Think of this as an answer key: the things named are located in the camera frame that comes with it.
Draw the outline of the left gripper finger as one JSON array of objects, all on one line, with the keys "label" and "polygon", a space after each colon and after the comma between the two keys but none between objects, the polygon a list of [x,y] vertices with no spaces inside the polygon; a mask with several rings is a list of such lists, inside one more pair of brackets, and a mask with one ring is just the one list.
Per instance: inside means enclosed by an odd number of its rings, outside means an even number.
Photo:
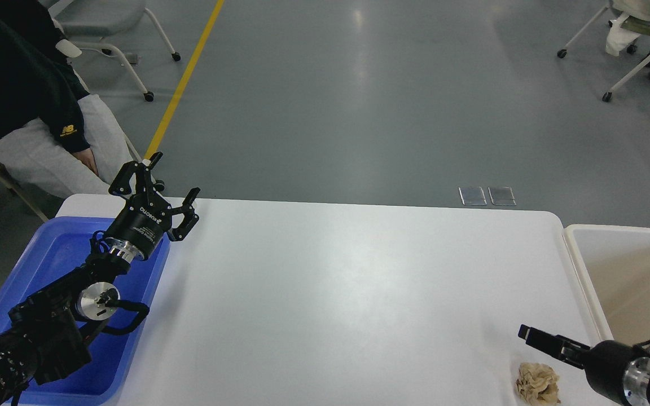
[{"label": "left gripper finger", "polygon": [[150,159],[132,160],[123,164],[108,188],[109,195],[129,198],[144,193],[152,197],[156,192],[163,192],[164,182],[152,175],[152,170],[163,155],[162,152],[155,152]]},{"label": "left gripper finger", "polygon": [[195,224],[198,223],[199,215],[195,211],[195,200],[200,192],[201,188],[199,187],[191,188],[180,206],[167,208],[166,215],[170,216],[170,218],[176,215],[183,215],[183,219],[178,226],[167,230],[170,241],[183,241]]}]

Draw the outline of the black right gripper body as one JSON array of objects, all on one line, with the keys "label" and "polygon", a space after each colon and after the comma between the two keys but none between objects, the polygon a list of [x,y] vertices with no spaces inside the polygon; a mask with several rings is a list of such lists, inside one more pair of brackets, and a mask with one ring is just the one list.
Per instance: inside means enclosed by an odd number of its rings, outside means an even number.
[{"label": "black right gripper body", "polygon": [[617,404],[648,404],[650,355],[644,350],[606,340],[583,355],[588,385]]}]

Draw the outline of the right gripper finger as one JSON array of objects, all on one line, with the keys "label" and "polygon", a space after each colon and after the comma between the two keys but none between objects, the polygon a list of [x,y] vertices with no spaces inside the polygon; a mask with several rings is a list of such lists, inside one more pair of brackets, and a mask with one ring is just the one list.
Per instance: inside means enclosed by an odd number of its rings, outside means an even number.
[{"label": "right gripper finger", "polygon": [[582,357],[591,350],[591,347],[562,335],[553,335],[532,326],[522,324],[519,327],[518,337],[526,345],[549,355],[563,363],[581,370],[585,369]]}]

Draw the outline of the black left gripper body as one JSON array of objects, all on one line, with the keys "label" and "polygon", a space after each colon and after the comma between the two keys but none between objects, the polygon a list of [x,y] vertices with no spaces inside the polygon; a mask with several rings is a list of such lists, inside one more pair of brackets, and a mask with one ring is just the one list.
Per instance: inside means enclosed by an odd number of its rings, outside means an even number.
[{"label": "black left gripper body", "polygon": [[139,252],[137,260],[146,261],[172,227],[172,217],[164,214],[169,208],[170,203],[160,195],[131,195],[104,237],[129,242]]}]

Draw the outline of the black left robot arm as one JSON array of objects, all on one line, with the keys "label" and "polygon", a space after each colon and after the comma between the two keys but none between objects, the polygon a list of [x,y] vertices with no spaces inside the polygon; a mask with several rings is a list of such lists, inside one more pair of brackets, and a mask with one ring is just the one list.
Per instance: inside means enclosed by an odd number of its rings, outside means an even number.
[{"label": "black left robot arm", "polygon": [[147,318],[149,306],[121,298],[114,281],[134,261],[146,261],[163,236],[183,241],[199,221],[192,188],[181,206],[162,195],[151,175],[163,156],[122,166],[109,193],[125,206],[106,231],[93,233],[90,254],[77,268],[37,290],[8,311],[0,333],[0,404],[18,404],[31,381],[57,381],[92,360],[89,345],[101,334],[126,335]]}]

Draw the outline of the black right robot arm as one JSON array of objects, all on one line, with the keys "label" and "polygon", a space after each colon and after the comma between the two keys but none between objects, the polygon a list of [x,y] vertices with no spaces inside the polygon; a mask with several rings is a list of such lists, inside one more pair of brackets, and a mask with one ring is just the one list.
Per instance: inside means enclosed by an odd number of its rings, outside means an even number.
[{"label": "black right robot arm", "polygon": [[521,325],[527,345],[585,372],[588,385],[620,405],[650,405],[650,339],[634,345],[604,340],[589,347],[575,340]]}]

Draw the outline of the person's left hand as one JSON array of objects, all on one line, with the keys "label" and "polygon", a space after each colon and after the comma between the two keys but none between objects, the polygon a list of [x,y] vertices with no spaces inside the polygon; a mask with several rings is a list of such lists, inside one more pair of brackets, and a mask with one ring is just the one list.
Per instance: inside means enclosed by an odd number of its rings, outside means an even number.
[{"label": "person's left hand", "polygon": [[99,175],[98,167],[95,161],[93,150],[91,148],[84,149],[79,152],[72,152],[72,156],[79,160],[83,165],[85,165],[90,171],[95,175]]}]

